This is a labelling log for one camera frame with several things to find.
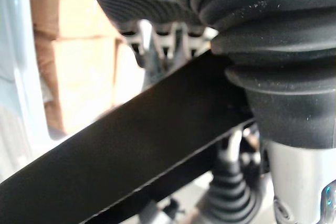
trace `brown cardboard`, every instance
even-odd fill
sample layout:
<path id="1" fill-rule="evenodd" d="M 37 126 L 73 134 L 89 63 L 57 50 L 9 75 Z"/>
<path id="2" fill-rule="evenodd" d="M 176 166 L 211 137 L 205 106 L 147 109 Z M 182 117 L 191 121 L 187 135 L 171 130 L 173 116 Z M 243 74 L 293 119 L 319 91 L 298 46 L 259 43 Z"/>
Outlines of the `brown cardboard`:
<path id="1" fill-rule="evenodd" d="M 114 43 L 114 37 L 50 41 L 35 36 L 40 72 L 55 99 L 46 104 L 51 126 L 73 133 L 112 107 Z"/>
<path id="2" fill-rule="evenodd" d="M 118 36 L 96 0 L 30 0 L 34 30 L 54 38 Z"/>

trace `metal bracket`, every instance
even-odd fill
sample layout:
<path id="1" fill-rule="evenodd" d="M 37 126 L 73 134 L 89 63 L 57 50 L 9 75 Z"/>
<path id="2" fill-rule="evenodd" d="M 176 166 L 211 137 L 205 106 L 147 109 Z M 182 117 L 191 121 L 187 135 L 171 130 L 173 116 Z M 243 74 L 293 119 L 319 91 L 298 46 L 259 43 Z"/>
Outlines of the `metal bracket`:
<path id="1" fill-rule="evenodd" d="M 0 223 L 119 223 L 209 170 L 251 117 L 230 64 L 205 53 L 4 181 Z"/>

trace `cardboard box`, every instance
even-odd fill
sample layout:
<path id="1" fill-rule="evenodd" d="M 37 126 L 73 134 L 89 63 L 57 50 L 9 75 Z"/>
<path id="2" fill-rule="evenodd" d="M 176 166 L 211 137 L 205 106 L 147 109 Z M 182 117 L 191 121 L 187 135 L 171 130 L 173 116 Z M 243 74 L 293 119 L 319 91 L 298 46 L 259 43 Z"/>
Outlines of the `cardboard box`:
<path id="1" fill-rule="evenodd" d="M 52 40 L 35 36 L 40 73 L 54 96 L 48 124 L 74 133 L 112 107 L 114 37 Z"/>
<path id="2" fill-rule="evenodd" d="M 30 0 L 34 30 L 54 38 L 118 36 L 96 0 Z"/>

